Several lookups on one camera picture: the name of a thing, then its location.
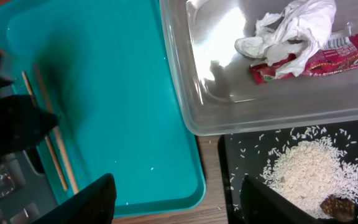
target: crumpled tissue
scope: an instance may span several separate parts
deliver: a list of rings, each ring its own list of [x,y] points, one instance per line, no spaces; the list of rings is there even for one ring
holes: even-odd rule
[[[256,22],[255,37],[236,40],[236,50],[252,58],[266,58],[271,66],[296,54],[297,58],[281,66],[276,71],[276,78],[292,73],[299,76],[305,65],[330,38],[336,13],[335,0],[295,0],[280,14],[266,13]],[[276,30],[267,26],[283,17]],[[297,44],[289,40],[302,40]]]

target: white rice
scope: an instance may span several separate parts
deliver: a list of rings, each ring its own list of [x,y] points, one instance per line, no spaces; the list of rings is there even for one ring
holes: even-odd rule
[[[283,154],[274,152],[278,159],[273,171],[265,169],[265,184],[312,217],[331,218],[320,209],[329,195],[356,202],[358,165],[341,162],[346,153],[333,147],[331,138],[302,141]]]

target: black tray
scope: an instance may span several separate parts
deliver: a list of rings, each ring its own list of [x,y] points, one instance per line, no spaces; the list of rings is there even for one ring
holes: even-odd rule
[[[358,158],[358,121],[322,124],[319,125],[319,127],[321,129],[325,127],[327,129],[327,133],[318,134],[316,138],[328,135],[330,135],[333,139],[336,138],[336,143],[334,146],[338,147],[339,149],[345,149],[348,153],[344,157],[344,161],[352,163],[356,162],[355,158]],[[350,140],[347,140],[347,136],[345,137],[343,134],[341,134],[339,129],[346,130],[347,135],[351,135]],[[287,141],[290,142],[290,147],[292,147],[297,145],[298,142],[302,140],[311,140],[310,138],[298,139],[296,141],[293,140],[290,136],[291,128],[281,129],[281,132],[279,133],[276,133],[276,131],[278,130],[227,134],[221,137],[218,142],[219,159],[221,163],[223,184],[225,189],[224,193],[226,203],[228,204],[227,216],[230,224],[243,223],[240,205],[240,189],[244,175],[249,174],[251,176],[257,177],[261,181],[264,181],[264,179],[261,178],[259,174],[262,173],[263,168],[266,166],[268,158],[272,161],[272,164],[274,161],[274,159],[272,159],[274,157],[269,157],[268,151],[270,151],[273,147],[276,147],[281,151],[282,146],[287,144]],[[292,132],[292,135],[296,135],[297,133],[303,134],[305,131],[306,127],[295,128]],[[262,140],[259,141],[259,136],[262,134],[264,134],[264,136],[262,137]],[[244,148],[246,148],[246,151],[242,153],[240,149]]]

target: wooden stick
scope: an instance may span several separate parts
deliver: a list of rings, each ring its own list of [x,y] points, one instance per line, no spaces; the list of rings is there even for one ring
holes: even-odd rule
[[[46,87],[44,85],[44,80],[42,78],[42,75],[41,75],[41,72],[40,72],[38,66],[35,66],[34,70],[35,70],[35,77],[38,80],[38,84],[39,84],[39,87],[40,87],[41,95],[44,97],[45,105],[46,105],[47,109],[49,110],[49,112],[54,113],[53,112],[52,102],[50,101],[50,98],[49,98],[49,95],[48,95],[48,90],[46,89]],[[73,187],[74,194],[77,194],[79,192],[78,185],[77,185],[76,180],[74,178],[74,172],[73,172],[73,169],[71,168],[70,161],[68,160],[66,147],[65,147],[65,144],[63,142],[62,135],[60,134],[60,128],[58,126],[54,127],[53,133],[55,134],[57,146],[58,146],[58,148],[60,150],[60,154],[62,155],[63,163],[64,163],[64,165],[66,167],[68,180],[70,181],[71,187]]]
[[[29,95],[31,96],[32,104],[34,105],[34,107],[38,107],[37,100],[35,99],[34,92],[32,91],[29,79],[27,78],[25,71],[22,72],[22,76],[23,76],[25,86],[27,87],[27,91],[29,92]],[[60,167],[59,160],[57,159],[56,152],[55,152],[55,150],[53,150],[53,145],[52,145],[52,142],[50,141],[48,134],[45,136],[45,141],[47,142],[49,153],[52,156],[52,161],[53,161],[53,164],[55,164],[55,168],[57,170],[57,174],[59,176],[60,182],[62,183],[63,190],[67,191],[67,189],[68,189],[67,182],[66,182],[65,176],[63,175],[62,168]]]

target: snack wrapper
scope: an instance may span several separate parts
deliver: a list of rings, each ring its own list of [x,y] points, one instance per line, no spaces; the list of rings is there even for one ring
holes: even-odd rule
[[[292,73],[275,78],[276,70],[282,65],[296,59],[290,54],[287,59],[274,63],[272,66],[260,64],[249,69],[257,84],[272,82],[276,79],[295,77]],[[301,75],[323,77],[358,68],[358,34],[337,39],[330,39],[323,49],[315,53],[306,63]]]

